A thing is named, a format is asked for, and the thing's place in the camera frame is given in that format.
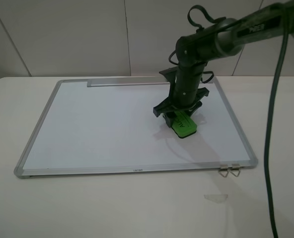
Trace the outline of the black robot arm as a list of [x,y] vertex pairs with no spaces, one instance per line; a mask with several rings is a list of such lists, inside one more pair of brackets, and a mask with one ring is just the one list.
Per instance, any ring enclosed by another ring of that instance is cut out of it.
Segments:
[[279,80],[289,35],[294,37],[294,0],[274,3],[240,20],[221,17],[212,19],[200,5],[200,10],[212,23],[208,28],[189,19],[197,27],[195,34],[182,36],[176,42],[178,62],[175,67],[160,71],[170,83],[169,95],[154,107],[156,117],[162,115],[168,127],[172,127],[178,112],[191,116],[202,106],[201,99],[208,96],[206,88],[199,88],[208,62],[238,54],[246,44],[266,39],[283,37],[281,52],[275,71]]

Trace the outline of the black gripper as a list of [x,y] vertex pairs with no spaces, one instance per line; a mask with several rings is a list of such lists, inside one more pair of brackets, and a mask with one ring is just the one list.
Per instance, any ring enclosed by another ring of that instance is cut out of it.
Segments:
[[172,128],[173,123],[177,117],[175,112],[185,112],[188,116],[191,116],[198,108],[202,106],[201,100],[209,95],[209,90],[207,88],[199,88],[197,90],[194,101],[187,106],[179,106],[173,101],[172,96],[165,98],[160,104],[153,108],[153,114],[159,117],[163,114],[166,125]]

